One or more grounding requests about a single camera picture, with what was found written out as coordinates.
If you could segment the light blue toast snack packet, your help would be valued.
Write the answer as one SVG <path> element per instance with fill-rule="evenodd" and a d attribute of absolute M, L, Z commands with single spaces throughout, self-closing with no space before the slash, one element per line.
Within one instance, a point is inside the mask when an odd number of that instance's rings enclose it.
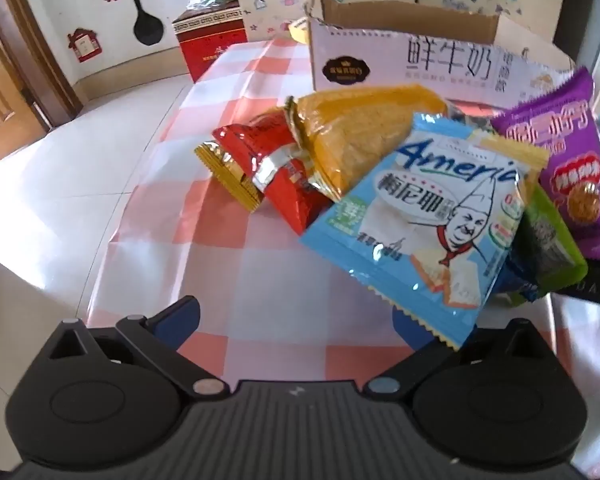
<path fill-rule="evenodd" d="M 302 244 L 459 349 L 549 158 L 545 148 L 417 114 L 406 139 Z"/>

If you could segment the white cardboard milk box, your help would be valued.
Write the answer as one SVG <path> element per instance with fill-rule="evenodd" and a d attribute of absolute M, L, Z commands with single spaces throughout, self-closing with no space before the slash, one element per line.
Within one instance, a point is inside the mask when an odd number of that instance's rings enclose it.
<path fill-rule="evenodd" d="M 501 15 L 401 1 L 306 0 L 313 87 L 421 84 L 442 98 L 511 108 L 568 80 L 558 47 Z"/>

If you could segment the red gift box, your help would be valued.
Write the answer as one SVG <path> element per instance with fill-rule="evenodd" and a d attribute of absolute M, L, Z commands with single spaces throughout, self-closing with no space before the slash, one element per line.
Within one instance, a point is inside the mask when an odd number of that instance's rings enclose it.
<path fill-rule="evenodd" d="M 237 0 L 186 10 L 172 25 L 193 81 L 200 79 L 228 47 L 247 41 Z"/>

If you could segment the red snack packet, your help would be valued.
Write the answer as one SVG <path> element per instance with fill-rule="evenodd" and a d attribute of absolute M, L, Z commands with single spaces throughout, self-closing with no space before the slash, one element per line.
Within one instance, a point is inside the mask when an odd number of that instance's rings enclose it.
<path fill-rule="evenodd" d="M 309 182 L 311 161 L 294 140 L 281 107 L 216 128 L 195 153 L 244 208 L 253 212 L 269 200 L 297 234 L 330 205 Z"/>

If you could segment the red checkered tablecloth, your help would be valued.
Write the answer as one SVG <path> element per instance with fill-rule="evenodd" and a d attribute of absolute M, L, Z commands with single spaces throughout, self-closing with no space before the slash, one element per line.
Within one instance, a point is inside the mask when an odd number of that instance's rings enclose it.
<path fill-rule="evenodd" d="M 230 385 L 362 384 L 413 352 L 386 300 L 303 247 L 273 206 L 246 211 L 196 156 L 215 128 L 311 88 L 309 49 L 292 40 L 236 44 L 211 65 L 140 172 L 99 271 L 91 325 L 192 295 L 200 322 L 178 351 Z"/>

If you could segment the purple noodle snack packet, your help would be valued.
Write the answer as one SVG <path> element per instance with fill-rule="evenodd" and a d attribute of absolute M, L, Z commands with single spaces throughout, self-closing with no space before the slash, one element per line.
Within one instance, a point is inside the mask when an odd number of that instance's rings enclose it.
<path fill-rule="evenodd" d="M 539 184 L 584 258 L 600 260 L 600 132 L 594 80 L 584 67 L 556 89 L 496 115 L 495 131 L 550 153 Z"/>

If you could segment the black vase wall sticker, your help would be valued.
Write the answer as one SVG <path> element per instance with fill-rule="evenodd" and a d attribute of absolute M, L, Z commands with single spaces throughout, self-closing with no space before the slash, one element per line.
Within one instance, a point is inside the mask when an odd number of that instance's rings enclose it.
<path fill-rule="evenodd" d="M 164 35 L 164 25 L 160 18 L 148 13 L 140 0 L 133 0 L 137 16 L 133 25 L 136 40 L 146 47 L 158 44 Z"/>

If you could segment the red house wall sticker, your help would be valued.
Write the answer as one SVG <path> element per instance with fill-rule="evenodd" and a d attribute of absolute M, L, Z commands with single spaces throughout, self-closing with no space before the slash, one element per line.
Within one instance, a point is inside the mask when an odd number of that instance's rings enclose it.
<path fill-rule="evenodd" d="M 67 38 L 68 49 L 74 53 L 79 63 L 91 60 L 102 53 L 102 46 L 94 30 L 79 27 L 68 34 Z"/>

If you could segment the orange yellow cracker packet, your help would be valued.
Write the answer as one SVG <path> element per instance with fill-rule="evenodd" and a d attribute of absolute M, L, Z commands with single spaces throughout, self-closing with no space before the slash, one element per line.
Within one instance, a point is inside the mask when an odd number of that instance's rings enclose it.
<path fill-rule="evenodd" d="M 309 181 L 338 202 L 410 134 L 416 113 L 449 105 L 419 84 L 317 91 L 286 99 L 287 125 L 309 157 Z"/>

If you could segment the wooden door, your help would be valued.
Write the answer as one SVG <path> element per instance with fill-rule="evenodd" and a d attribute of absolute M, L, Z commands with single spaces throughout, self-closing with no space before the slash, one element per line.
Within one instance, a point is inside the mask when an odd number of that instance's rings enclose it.
<path fill-rule="evenodd" d="M 71 122 L 83 103 L 28 0 L 0 0 L 0 160 Z"/>

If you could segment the green snack packet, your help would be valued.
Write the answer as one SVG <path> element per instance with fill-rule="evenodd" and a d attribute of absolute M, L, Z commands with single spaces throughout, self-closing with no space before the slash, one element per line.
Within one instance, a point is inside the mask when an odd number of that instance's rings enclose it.
<path fill-rule="evenodd" d="M 542 186 L 535 185 L 492 294 L 519 306 L 577 284 L 587 273 L 564 219 Z"/>

